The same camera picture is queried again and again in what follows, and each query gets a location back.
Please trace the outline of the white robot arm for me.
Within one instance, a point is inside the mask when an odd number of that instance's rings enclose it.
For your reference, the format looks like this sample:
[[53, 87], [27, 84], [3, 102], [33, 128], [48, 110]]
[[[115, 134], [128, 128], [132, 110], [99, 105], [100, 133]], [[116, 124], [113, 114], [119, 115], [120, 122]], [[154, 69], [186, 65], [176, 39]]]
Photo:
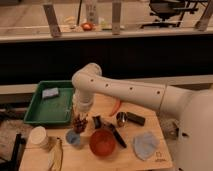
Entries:
[[96, 93], [171, 114], [179, 120], [179, 171], [213, 171], [213, 90], [188, 90], [169, 85], [106, 78], [89, 63], [72, 76], [74, 106], [86, 113]]

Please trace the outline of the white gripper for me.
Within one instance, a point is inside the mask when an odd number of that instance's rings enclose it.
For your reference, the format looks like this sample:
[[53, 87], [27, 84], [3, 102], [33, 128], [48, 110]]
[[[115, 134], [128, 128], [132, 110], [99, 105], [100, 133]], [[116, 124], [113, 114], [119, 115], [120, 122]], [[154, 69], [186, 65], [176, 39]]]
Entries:
[[79, 100], [75, 100], [73, 102], [73, 110], [75, 116], [79, 117], [80, 119], [85, 119], [88, 116], [91, 106], [91, 102], [81, 102]]

